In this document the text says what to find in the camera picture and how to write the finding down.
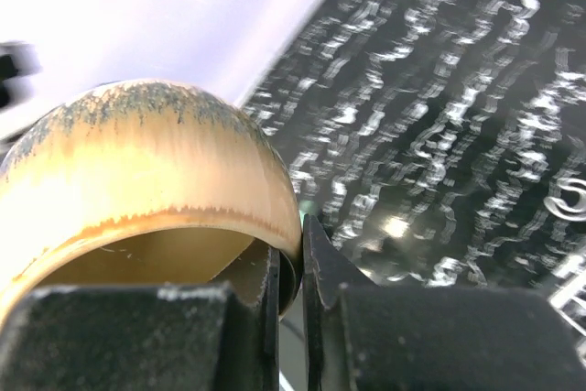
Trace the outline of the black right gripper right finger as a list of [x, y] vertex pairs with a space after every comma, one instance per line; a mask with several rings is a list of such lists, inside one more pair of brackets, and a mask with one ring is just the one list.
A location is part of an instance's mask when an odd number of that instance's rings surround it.
[[303, 225], [311, 390], [582, 390], [558, 313], [519, 288], [381, 287]]

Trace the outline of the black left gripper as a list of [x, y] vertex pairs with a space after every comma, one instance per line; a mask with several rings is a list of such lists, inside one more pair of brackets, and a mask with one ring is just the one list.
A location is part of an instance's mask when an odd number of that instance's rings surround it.
[[41, 70], [31, 44], [24, 41], [1, 43], [1, 109], [22, 104], [31, 94], [28, 77]]

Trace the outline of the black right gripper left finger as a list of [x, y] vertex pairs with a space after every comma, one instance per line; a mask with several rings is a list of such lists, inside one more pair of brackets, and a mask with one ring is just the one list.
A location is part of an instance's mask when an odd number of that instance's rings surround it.
[[275, 390], [279, 252], [211, 284], [33, 290], [1, 332], [4, 390]]

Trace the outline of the tan glazed ceramic mug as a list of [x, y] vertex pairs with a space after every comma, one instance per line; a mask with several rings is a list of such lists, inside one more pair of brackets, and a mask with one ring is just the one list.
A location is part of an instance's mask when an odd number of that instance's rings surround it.
[[242, 110], [173, 81], [97, 87], [50, 111], [1, 165], [1, 312], [49, 284], [204, 283], [254, 240], [301, 280], [288, 171]]

